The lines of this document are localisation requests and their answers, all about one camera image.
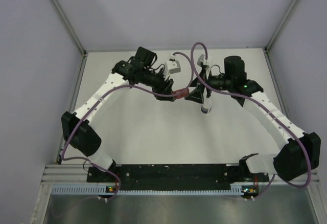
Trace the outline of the red weekly pill organizer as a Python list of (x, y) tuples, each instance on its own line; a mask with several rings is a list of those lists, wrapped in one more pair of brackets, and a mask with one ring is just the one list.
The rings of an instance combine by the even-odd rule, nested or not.
[(172, 92), (172, 94), (174, 95), (174, 100), (185, 98), (189, 95), (189, 93), (190, 91), (188, 88), (182, 88)]

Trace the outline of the white pill bottle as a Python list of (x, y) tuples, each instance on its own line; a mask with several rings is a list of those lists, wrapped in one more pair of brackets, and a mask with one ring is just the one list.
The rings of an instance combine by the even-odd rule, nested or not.
[(201, 112), (204, 114), (209, 114), (212, 109), (212, 98), (205, 98), (201, 105)]

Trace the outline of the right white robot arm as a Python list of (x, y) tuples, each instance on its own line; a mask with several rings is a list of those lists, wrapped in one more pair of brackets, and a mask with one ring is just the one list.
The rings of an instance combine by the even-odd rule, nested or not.
[(307, 133), (291, 122), (268, 98), (263, 88), (247, 78), (245, 62), (240, 56), (224, 59), (224, 72), (213, 75), (210, 58), (202, 54), (197, 65), (201, 67), (186, 98), (204, 104), (211, 92), (234, 98), (271, 135), (278, 153), (253, 153), (244, 156), (245, 164), (238, 168), (241, 179), (252, 180), (257, 173), (276, 174), (282, 180), (309, 174), (319, 165), (321, 139), (317, 133)]

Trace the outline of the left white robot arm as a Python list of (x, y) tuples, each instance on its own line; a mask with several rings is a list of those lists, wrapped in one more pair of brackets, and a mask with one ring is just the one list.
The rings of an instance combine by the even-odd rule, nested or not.
[(105, 111), (137, 84), (150, 87), (157, 99), (175, 100), (170, 75), (180, 72), (180, 64), (172, 55), (157, 71), (152, 67), (156, 60), (156, 53), (139, 47), (129, 60), (114, 65), (101, 87), (83, 105), (61, 117), (66, 146), (72, 146), (82, 153), (82, 158), (98, 165), (98, 175), (104, 181), (113, 180), (116, 174), (115, 161), (105, 152), (103, 140), (96, 132)]

